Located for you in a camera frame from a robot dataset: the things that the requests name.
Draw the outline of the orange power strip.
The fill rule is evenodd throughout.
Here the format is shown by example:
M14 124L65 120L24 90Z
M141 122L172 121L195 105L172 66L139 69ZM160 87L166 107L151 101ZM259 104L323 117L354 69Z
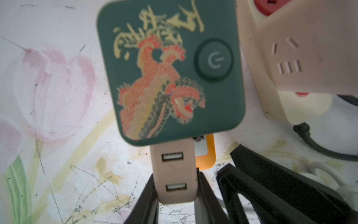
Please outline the orange power strip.
M194 137L193 139L196 167L200 171L212 168L216 163L214 135L202 135Z

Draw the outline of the pink dual USB charger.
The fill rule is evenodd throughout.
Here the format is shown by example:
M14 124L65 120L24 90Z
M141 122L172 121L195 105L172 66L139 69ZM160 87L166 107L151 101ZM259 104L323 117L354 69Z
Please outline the pink dual USB charger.
M198 177L192 138L151 145L150 155L160 203L188 203L197 198Z

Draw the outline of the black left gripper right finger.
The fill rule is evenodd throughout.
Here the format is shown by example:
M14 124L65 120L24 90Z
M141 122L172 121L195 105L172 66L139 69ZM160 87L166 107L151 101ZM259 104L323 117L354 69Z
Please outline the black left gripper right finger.
M206 177L197 168L198 191L194 201L196 224L230 224Z

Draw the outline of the green dragon cube socket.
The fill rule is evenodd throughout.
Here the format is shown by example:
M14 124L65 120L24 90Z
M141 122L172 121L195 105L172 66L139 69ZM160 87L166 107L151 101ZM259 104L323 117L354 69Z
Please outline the green dragon cube socket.
M97 29L127 143L176 141L242 122L235 1L111 1Z

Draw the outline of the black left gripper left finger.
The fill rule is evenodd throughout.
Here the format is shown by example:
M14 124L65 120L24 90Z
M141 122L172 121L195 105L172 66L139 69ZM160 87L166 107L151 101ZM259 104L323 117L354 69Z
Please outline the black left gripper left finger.
M151 175L125 224L157 224L158 212L159 201Z

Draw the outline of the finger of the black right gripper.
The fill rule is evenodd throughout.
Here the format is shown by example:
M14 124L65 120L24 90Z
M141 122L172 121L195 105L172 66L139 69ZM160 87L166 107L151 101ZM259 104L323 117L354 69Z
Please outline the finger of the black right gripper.
M252 203L258 216L266 224L305 223L305 216L293 206L231 164L218 171L216 179L231 224L248 223L239 194Z
M305 216L304 224L356 224L358 213L334 190L239 145L235 167Z

